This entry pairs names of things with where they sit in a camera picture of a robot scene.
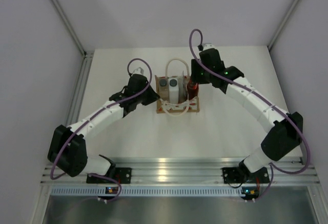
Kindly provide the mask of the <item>red bottle red cap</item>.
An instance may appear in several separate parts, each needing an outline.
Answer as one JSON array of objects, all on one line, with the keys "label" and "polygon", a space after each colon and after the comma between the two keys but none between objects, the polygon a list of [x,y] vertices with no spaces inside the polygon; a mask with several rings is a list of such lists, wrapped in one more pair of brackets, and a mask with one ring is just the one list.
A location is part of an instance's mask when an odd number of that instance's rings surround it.
[{"label": "red bottle red cap", "polygon": [[192,100],[198,95],[199,86],[198,83],[193,82],[191,79],[187,84],[187,91],[188,91],[188,99]]}]

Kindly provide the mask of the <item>burlap watermelon print bag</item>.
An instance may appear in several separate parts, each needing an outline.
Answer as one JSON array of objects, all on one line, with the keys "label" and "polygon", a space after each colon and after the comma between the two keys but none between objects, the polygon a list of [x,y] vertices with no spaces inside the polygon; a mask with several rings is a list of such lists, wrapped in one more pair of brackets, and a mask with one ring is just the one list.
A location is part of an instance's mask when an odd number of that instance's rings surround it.
[{"label": "burlap watermelon print bag", "polygon": [[[169,65],[173,61],[179,61],[186,67],[186,73],[181,75],[169,75]],[[165,67],[164,76],[155,76],[156,93],[159,95],[156,112],[165,113],[172,117],[182,116],[186,113],[198,113],[199,84],[191,80],[189,65],[181,58],[170,59]]]}]

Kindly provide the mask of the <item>clear plastic pouch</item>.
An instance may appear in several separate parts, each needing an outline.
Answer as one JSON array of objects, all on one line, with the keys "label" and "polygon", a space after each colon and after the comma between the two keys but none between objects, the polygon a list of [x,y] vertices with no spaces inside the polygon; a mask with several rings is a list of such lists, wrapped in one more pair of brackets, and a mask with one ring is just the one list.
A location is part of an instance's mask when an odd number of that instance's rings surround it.
[{"label": "clear plastic pouch", "polygon": [[183,72],[177,79],[179,87],[179,103],[182,103],[187,100],[187,85],[190,80],[190,77],[188,75],[185,75]]}]

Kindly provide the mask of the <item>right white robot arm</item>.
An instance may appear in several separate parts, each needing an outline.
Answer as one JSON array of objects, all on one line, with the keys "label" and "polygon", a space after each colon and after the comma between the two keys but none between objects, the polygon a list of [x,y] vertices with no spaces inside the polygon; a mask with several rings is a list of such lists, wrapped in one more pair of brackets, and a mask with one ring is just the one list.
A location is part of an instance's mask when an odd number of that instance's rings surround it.
[{"label": "right white robot arm", "polygon": [[281,160],[300,145],[303,118],[297,112],[289,114],[262,100],[238,68],[224,65],[219,51],[212,45],[200,45],[198,50],[200,60],[191,61],[191,81],[218,88],[244,107],[266,132],[261,145],[238,166],[222,170],[224,183],[233,188],[237,184],[253,183],[256,176],[262,177],[266,172],[266,165]]}]

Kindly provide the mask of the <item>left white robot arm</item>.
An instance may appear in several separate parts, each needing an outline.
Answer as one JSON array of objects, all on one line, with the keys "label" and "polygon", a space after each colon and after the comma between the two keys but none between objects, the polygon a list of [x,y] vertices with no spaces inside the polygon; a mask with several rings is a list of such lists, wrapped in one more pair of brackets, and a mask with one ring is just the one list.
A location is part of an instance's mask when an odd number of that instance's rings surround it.
[{"label": "left white robot arm", "polygon": [[159,95],[141,74],[132,74],[128,84],[86,118],[54,130],[47,155],[53,167],[59,167],[71,177],[97,174],[106,183],[115,179],[115,163],[103,155],[90,156],[87,143],[109,125],[126,117],[139,104],[147,106],[159,100]]}]

